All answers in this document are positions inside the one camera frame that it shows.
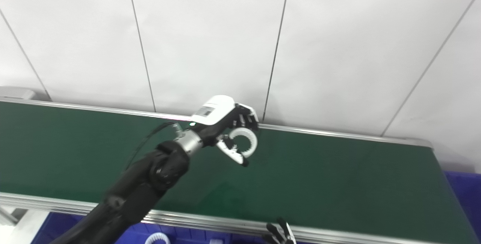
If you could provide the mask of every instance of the panel seam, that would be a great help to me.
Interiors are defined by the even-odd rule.
[[[266,110],[267,110],[267,107],[268,107],[269,92],[270,92],[270,87],[271,87],[271,83],[272,83],[272,75],[274,73],[275,56],[277,56],[277,49],[279,47],[280,32],[282,30],[282,22],[284,21],[284,12],[286,11],[286,3],[287,3],[287,0],[284,0],[284,5],[282,6],[282,14],[280,16],[280,25],[279,25],[279,31],[278,31],[278,34],[277,34],[277,42],[275,43],[274,58],[272,60],[272,68],[271,68],[271,73],[270,73],[270,77],[269,77],[269,85],[268,85],[268,92],[267,92],[267,95],[266,95],[266,103],[264,105],[264,111],[263,111],[263,114],[262,114],[262,122],[264,122],[264,119],[266,118]]]
[[[141,44],[141,50],[142,50],[142,58],[144,60],[144,67],[145,67],[145,73],[147,75],[147,82],[149,83],[149,91],[150,91],[150,94],[151,94],[151,99],[152,99],[152,105],[153,105],[153,111],[154,112],[157,112],[157,109],[155,107],[155,101],[153,99],[153,92],[152,92],[152,84],[151,84],[151,80],[150,80],[150,76],[149,76],[149,69],[147,67],[147,61],[145,59],[145,52],[144,52],[144,45],[142,43],[142,37],[141,37],[141,30],[139,28],[139,21],[137,20],[137,12],[135,11],[135,5],[134,5],[134,0],[130,0],[132,2],[132,9],[134,11],[134,18],[135,18],[135,25],[137,27],[137,33],[139,35],[139,42]]]
[[[441,46],[439,47],[439,49],[436,51],[436,53],[434,54],[433,58],[431,59],[431,61],[429,62],[429,64],[426,66],[426,68],[424,69],[424,71],[421,73],[421,76],[419,76],[419,79],[417,79],[416,83],[414,83],[414,86],[411,88],[411,90],[409,91],[409,93],[407,94],[406,98],[404,99],[404,101],[401,103],[401,105],[399,106],[399,108],[397,109],[397,111],[395,112],[394,116],[391,118],[391,120],[389,121],[389,123],[387,124],[386,128],[383,130],[383,132],[381,133],[380,136],[384,136],[386,134],[386,131],[390,128],[392,122],[394,122],[394,120],[396,119],[396,117],[398,116],[399,112],[402,110],[402,108],[404,107],[404,105],[407,103],[407,100],[409,100],[409,98],[411,97],[412,93],[414,92],[414,90],[417,88],[417,86],[419,85],[419,82],[424,78],[424,75],[426,74],[426,72],[428,71],[428,69],[431,67],[431,65],[434,63],[434,61],[437,59],[439,53],[441,52],[441,50],[443,50],[443,48],[445,47],[446,43],[448,42],[448,40],[451,38],[452,36],[452,33],[454,33],[454,31],[456,30],[456,28],[459,26],[459,23],[461,23],[461,21],[463,20],[464,16],[467,14],[467,12],[469,11],[469,9],[471,8],[471,6],[473,5],[473,3],[475,2],[476,0],[471,0],[470,3],[468,4],[468,6],[466,7],[466,9],[464,10],[464,12],[461,14],[461,17],[457,20],[456,24],[454,25],[454,27],[452,27],[452,30],[448,33],[447,37],[445,38],[445,40],[443,41],[443,43],[441,44]]]
[[[22,44],[20,44],[20,42],[19,42],[19,40],[18,40],[18,38],[17,38],[17,35],[15,35],[14,30],[13,30],[12,27],[10,26],[10,23],[8,23],[7,18],[6,18],[5,15],[3,14],[3,11],[2,11],[1,8],[0,8],[0,15],[2,16],[3,21],[5,21],[5,24],[7,24],[7,27],[8,27],[8,29],[9,29],[10,33],[12,34],[12,36],[14,37],[15,42],[17,42],[17,45],[18,45],[18,47],[20,48],[20,51],[22,52],[22,54],[24,55],[25,59],[26,59],[27,62],[29,63],[29,66],[30,66],[30,68],[32,69],[33,73],[35,74],[36,79],[38,79],[38,82],[40,83],[40,85],[42,86],[43,90],[45,91],[45,94],[47,95],[48,100],[51,101],[52,98],[50,97],[50,94],[48,93],[47,88],[46,88],[45,85],[43,84],[43,81],[40,79],[40,76],[39,76],[38,73],[36,72],[35,67],[33,67],[33,64],[32,64],[32,62],[30,61],[29,56],[27,56],[24,48],[22,47]]]

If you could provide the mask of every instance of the white wall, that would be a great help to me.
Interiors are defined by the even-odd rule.
[[[481,172],[472,1],[0,0],[0,85],[177,114],[267,100],[266,123],[425,138]]]

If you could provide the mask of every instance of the white ring-shaped object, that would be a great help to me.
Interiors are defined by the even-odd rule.
[[[246,151],[240,152],[244,157],[250,157],[257,148],[257,137],[250,129],[245,127],[238,127],[229,133],[229,138],[233,139],[236,136],[245,136],[251,143],[251,147]]]
[[[165,244],[170,244],[170,240],[166,234],[157,232],[150,235],[150,237],[145,241],[145,244],[153,244],[157,240],[163,240]]]

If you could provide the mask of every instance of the robotic hand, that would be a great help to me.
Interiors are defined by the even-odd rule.
[[[253,108],[215,95],[193,116],[190,129],[178,125],[177,138],[160,143],[135,162],[106,192],[101,203],[51,244],[112,244],[129,226],[143,220],[166,191],[189,169],[189,158],[200,148],[218,146],[237,163],[247,166],[247,157],[257,146],[258,118]],[[226,129],[233,129],[224,135]],[[233,142],[246,136],[251,147],[239,153]]]
[[[277,218],[278,224],[281,226],[284,234],[272,223],[267,224],[267,229],[272,235],[263,235],[262,238],[267,244],[297,244],[289,224],[283,218]]]

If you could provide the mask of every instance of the metal frame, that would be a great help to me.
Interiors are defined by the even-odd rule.
[[[44,102],[39,100],[19,100],[0,98],[0,102],[20,103],[37,106],[57,107],[75,110],[88,110],[96,112],[110,112],[115,114],[138,115],[142,117],[164,118],[177,121],[190,121],[190,117],[175,114],[160,114],[156,112],[141,112],[124,109],[103,108],[76,104]],[[295,127],[275,126],[272,124],[260,124],[262,129],[271,129],[286,132],[313,134],[320,136],[333,136],[339,138],[351,138],[364,141],[378,141],[385,143],[405,144],[433,148],[430,142],[413,138],[382,138],[378,136],[357,135],[350,133],[321,131],[312,129],[299,129]],[[38,196],[26,196],[21,194],[0,192],[0,205],[17,206],[20,208],[32,208],[67,214],[86,215],[97,204],[89,202],[71,201]],[[260,235],[266,232],[265,223],[257,221],[236,220],[231,218],[217,218],[205,215],[191,215],[167,211],[153,210],[145,218],[144,222],[158,223],[172,226],[191,227],[203,230],[215,230],[219,232],[232,232],[243,234]],[[324,230],[310,227],[292,226],[292,231],[299,241],[319,244],[433,244],[432,242],[416,241],[411,239],[399,239],[392,237]]]
[[[18,223],[18,219],[8,213],[4,208],[0,206],[0,225],[15,226]]]
[[[113,109],[113,108],[94,107],[94,106],[85,106],[85,105],[77,105],[77,104],[47,102],[47,101],[39,101],[39,100],[20,100],[20,99],[12,99],[12,98],[0,98],[0,102],[20,103],[20,104],[29,104],[29,105],[56,107],[56,108],[65,108],[65,109],[74,109],[74,110],[95,111],[95,112],[110,112],[113,114],[128,114],[128,115],[137,115],[140,117],[154,117],[154,118],[163,118],[163,119],[177,120],[177,121],[191,120],[191,117],[188,117],[185,115],[160,114],[158,112],[142,112],[142,111],[125,110],[125,109]],[[378,142],[386,142],[386,143],[407,144],[407,145],[433,148],[433,145],[429,141],[426,141],[423,139],[416,139],[416,138],[386,138],[386,137],[379,137],[379,136],[359,135],[359,134],[351,134],[351,133],[343,133],[343,132],[335,132],[335,131],[301,129],[301,128],[289,127],[289,126],[276,126],[273,124],[259,124],[259,127],[261,129],[271,129],[271,130],[313,134],[313,135],[320,135],[320,136],[332,136],[332,137],[338,137],[338,138],[360,139],[363,141],[378,141]]]
[[[97,205],[96,203],[25,196],[6,192],[0,192],[0,204],[74,215],[86,215]],[[253,235],[261,235],[267,232],[266,224],[263,222],[235,220],[232,218],[217,218],[206,215],[191,215],[159,210],[152,210],[149,212],[143,221],[202,230],[215,230],[218,232]],[[319,244],[434,244],[434,242],[424,242],[412,239],[400,239],[300,226],[291,226],[291,229],[297,240]]]

